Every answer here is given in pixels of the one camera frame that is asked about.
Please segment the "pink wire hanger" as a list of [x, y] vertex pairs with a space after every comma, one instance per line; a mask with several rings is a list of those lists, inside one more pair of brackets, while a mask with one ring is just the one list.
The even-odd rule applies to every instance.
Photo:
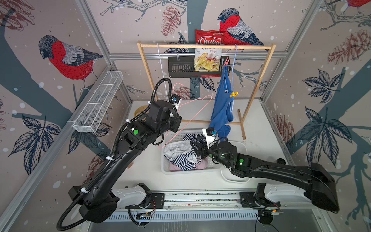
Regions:
[[164, 135], [165, 142], [160, 145], [164, 148], [168, 143], [174, 140], [183, 131], [205, 128], [210, 124], [212, 108], [214, 106], [213, 95], [206, 95], [195, 100], [181, 101], [178, 108], [178, 113], [182, 117], [179, 129], [177, 132], [166, 132]]

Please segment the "yellow clothespin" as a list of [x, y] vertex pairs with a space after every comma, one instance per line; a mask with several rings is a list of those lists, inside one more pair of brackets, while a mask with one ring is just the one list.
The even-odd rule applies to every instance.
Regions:
[[231, 95], [230, 95], [230, 97], [231, 97], [231, 98], [234, 98], [234, 97], [236, 97], [238, 94], [239, 94], [238, 92], [232, 92]]

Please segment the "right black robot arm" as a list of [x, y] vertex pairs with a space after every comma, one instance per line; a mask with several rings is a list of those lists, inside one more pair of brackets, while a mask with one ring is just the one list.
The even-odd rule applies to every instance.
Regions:
[[312, 163], [308, 167], [268, 162], [237, 152], [236, 146], [228, 141], [222, 141], [209, 148], [205, 142], [190, 144], [197, 156], [202, 159], [210, 157], [229, 169], [234, 176], [265, 178], [290, 184], [303, 189], [304, 196], [317, 208], [331, 212], [340, 209], [335, 180], [318, 163]]

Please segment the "light blue wire hanger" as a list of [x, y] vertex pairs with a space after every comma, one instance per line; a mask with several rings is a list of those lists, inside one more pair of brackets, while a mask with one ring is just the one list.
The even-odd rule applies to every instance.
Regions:
[[[234, 53], [233, 63], [232, 63], [232, 66], [231, 66], [231, 73], [232, 73], [231, 90], [232, 90], [232, 92], [234, 92], [234, 72], [233, 72], [233, 70], [234, 70], [234, 67], [235, 67], [236, 56], [237, 56], [237, 45], [235, 45], [235, 53]], [[234, 98], [230, 97], [229, 108], [230, 108], [230, 112], [232, 113], [233, 108], [234, 108]]]

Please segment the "blue tank top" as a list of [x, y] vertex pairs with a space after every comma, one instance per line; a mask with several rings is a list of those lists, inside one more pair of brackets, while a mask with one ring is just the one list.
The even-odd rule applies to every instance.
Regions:
[[234, 97], [231, 96], [232, 93], [233, 90], [228, 76], [228, 67], [224, 66], [219, 87], [217, 88], [211, 123], [209, 126], [215, 129], [219, 138], [228, 137], [228, 134], [231, 131], [231, 127], [228, 123], [234, 120], [232, 112], [234, 107]]

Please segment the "white wire hanger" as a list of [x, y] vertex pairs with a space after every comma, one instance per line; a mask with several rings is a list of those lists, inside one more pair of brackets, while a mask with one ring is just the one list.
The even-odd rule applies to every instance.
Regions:
[[[157, 53], [158, 53], [158, 57], [159, 57], [161, 74], [162, 74], [162, 77], [165, 78], [165, 76], [164, 76], [164, 70], [163, 70], [163, 62], [162, 62], [162, 59], [161, 59], [160, 50], [159, 50], [159, 44], [158, 43], [157, 43]], [[169, 97], [168, 97], [168, 90], [167, 90], [167, 87], [166, 87], [167, 84], [165, 83], [164, 85], [165, 85], [165, 97], [166, 97], [166, 100], [168, 101], [169, 100]]]

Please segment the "pink tank top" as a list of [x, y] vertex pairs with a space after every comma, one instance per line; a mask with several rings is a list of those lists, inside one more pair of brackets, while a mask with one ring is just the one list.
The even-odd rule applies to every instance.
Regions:
[[[207, 166], [208, 166], [208, 161], [207, 160], [201, 160], [201, 162], [199, 164], [196, 164], [193, 169], [190, 169], [190, 171], [193, 171], [193, 170], [204, 170], [204, 169], [207, 168]], [[182, 171], [181, 168], [177, 167], [174, 164], [170, 164], [169, 170], [170, 170], [170, 172]]]

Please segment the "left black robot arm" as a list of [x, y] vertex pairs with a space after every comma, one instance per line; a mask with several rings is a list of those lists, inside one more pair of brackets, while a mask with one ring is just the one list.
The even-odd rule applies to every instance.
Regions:
[[58, 231], [70, 230], [85, 221], [101, 223], [117, 209], [119, 197], [112, 187], [131, 164], [146, 148], [157, 146], [158, 138], [163, 139], [167, 131], [176, 132], [181, 123], [175, 104], [178, 96], [168, 90], [168, 100], [155, 100], [157, 89], [162, 83], [172, 82], [169, 78], [160, 79], [155, 85], [148, 107], [139, 115], [126, 122], [118, 131], [111, 154], [91, 177], [81, 186], [73, 186], [69, 191], [72, 203], [57, 222]]

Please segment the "striped tank top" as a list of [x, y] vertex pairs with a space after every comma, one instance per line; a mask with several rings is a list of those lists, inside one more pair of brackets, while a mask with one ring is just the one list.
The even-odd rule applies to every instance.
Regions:
[[181, 168], [182, 171], [190, 171], [196, 164], [199, 164], [201, 159], [194, 152], [190, 145], [190, 141], [196, 143], [206, 142], [205, 136], [201, 133], [188, 133], [181, 141], [169, 143], [164, 149], [164, 158], [170, 164], [174, 164]]

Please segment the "red clothespin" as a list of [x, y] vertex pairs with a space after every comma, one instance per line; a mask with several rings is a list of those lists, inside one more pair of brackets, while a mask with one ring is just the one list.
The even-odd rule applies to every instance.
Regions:
[[224, 64], [223, 64], [223, 66], [225, 67], [225, 66], [229, 66], [230, 65], [230, 57], [227, 57], [226, 59], [225, 59], [225, 62], [224, 62]]

